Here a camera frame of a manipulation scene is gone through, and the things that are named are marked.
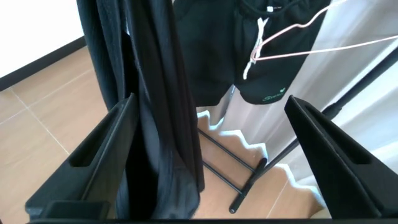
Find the black shorts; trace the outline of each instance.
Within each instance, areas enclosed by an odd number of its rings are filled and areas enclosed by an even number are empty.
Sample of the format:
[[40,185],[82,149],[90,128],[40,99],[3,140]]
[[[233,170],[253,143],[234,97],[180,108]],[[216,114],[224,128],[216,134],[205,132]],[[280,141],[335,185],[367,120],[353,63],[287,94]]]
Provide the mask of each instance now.
[[[214,106],[231,85],[248,103],[280,100],[306,55],[258,61],[248,78],[243,71],[257,40],[257,20],[269,18],[263,40],[295,23],[308,22],[330,0],[176,0],[174,11],[185,70],[197,106]],[[272,6],[274,12],[267,12]],[[324,14],[307,28],[293,29],[272,40],[261,57],[308,51]]]

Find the drawstring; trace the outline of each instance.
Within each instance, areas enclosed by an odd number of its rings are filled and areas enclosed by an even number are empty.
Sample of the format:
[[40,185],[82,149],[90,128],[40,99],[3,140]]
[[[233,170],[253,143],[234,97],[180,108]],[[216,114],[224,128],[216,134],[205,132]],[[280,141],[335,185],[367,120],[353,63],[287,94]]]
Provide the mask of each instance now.
[[[273,10],[274,10],[274,8],[272,6],[268,6],[267,7],[267,11],[272,12]],[[256,49],[260,43],[262,43],[262,35],[264,34],[264,28],[265,28],[265,26],[266,26],[266,24],[268,22],[268,19],[269,18],[262,20],[261,17],[260,17],[257,20],[257,25],[259,26],[259,32],[258,32],[258,35],[257,35],[256,43],[254,44],[253,50]],[[260,50],[258,50],[256,52],[256,58],[258,58],[258,57],[260,57]],[[246,68],[243,71],[243,79],[244,80],[248,78],[249,69],[251,68],[251,65],[255,64],[255,63],[256,63],[256,61],[253,60],[252,58],[250,58],[248,64],[246,65]]]

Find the white curtain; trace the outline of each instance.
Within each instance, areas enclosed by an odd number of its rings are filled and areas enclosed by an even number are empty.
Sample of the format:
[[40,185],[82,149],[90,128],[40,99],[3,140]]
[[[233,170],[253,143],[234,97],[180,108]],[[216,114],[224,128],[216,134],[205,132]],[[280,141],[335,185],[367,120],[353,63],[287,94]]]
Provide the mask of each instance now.
[[[340,47],[398,34],[397,0],[347,0],[329,10],[313,49]],[[398,46],[398,40],[337,52],[309,55],[285,97],[271,105],[251,105],[231,88],[208,110],[222,131],[240,130],[249,144],[265,143],[269,161],[295,134],[284,113],[289,95],[319,110],[335,102]],[[398,63],[346,105],[333,120],[351,137],[398,170]],[[300,184],[316,184],[300,148],[281,163],[289,165]]]

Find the black metal bar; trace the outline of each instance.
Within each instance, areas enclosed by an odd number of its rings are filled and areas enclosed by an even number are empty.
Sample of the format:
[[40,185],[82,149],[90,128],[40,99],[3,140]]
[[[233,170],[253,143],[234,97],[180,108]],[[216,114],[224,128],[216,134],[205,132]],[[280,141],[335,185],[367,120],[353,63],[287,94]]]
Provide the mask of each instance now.
[[[358,95],[362,90],[364,90],[368,85],[370,85],[375,79],[380,77],[387,69],[389,69],[393,64],[398,61],[398,48],[393,50],[383,61],[376,65],[368,74],[365,75],[359,82],[357,82],[350,90],[348,90],[336,103],[327,106],[322,113],[329,119],[335,118],[341,109],[350,102],[356,95]],[[289,154],[293,149],[299,145],[299,140],[294,139],[280,154],[278,154],[275,159],[271,160],[266,166],[261,166],[261,162],[257,166],[253,175],[250,176],[248,181],[242,189],[242,194],[239,194],[231,206],[229,207],[229,212],[235,213],[239,206],[241,205],[243,199],[246,197],[251,187],[255,181],[273,168],[280,160],[282,160],[287,154]]]
[[237,186],[235,186],[231,181],[229,181],[227,178],[225,178],[222,174],[220,174],[217,170],[215,170],[214,168],[212,168],[212,166],[210,166],[207,162],[203,161],[203,165],[209,169],[210,171],[212,171],[214,174],[216,174],[217,177],[219,177],[221,180],[223,180],[224,182],[226,182],[230,187],[232,187],[235,191],[237,191],[239,194],[242,193],[241,189],[239,189]]
[[211,136],[209,136],[208,134],[206,134],[205,132],[203,132],[201,129],[198,128],[198,132],[203,135],[204,137],[206,137],[209,141],[211,141],[212,143],[214,143],[216,146],[218,146],[220,149],[224,150],[224,152],[228,153],[228,155],[230,155],[232,158],[234,158],[235,160],[237,160],[238,162],[240,162],[240,164],[242,164],[244,167],[248,168],[249,170],[251,170],[251,172],[254,172],[254,169],[247,164],[246,162],[244,162],[241,158],[239,158],[237,155],[235,155],[233,152],[231,152],[230,150],[228,150],[227,148],[225,148],[222,144],[220,144],[218,141],[214,140]]
[[242,193],[238,194],[238,196],[236,196],[235,200],[232,202],[231,206],[229,207],[229,212],[234,214],[237,209],[239,208],[239,206],[241,206],[243,199],[246,197],[246,195],[249,193],[251,187],[253,186],[253,184],[255,183],[255,181],[260,178],[260,176],[262,175],[262,170],[264,170],[264,168],[267,165],[267,159],[266,158],[262,158],[257,167],[256,170],[252,173],[252,175],[249,177],[248,181],[245,183],[243,189],[242,189]]

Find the green embroidered logo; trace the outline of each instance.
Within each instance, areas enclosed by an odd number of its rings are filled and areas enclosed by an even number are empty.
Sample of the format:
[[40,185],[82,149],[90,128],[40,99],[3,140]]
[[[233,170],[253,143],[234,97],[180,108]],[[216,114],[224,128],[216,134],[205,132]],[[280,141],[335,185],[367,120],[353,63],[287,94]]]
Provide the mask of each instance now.
[[271,100],[271,99],[277,98],[278,96],[283,96],[285,90],[286,90],[286,87],[284,87],[283,89],[280,89],[278,94],[276,94],[276,95],[274,95],[274,96],[266,96],[266,97],[265,97],[264,99],[262,99],[262,100],[263,100],[263,101],[267,101],[267,100]]

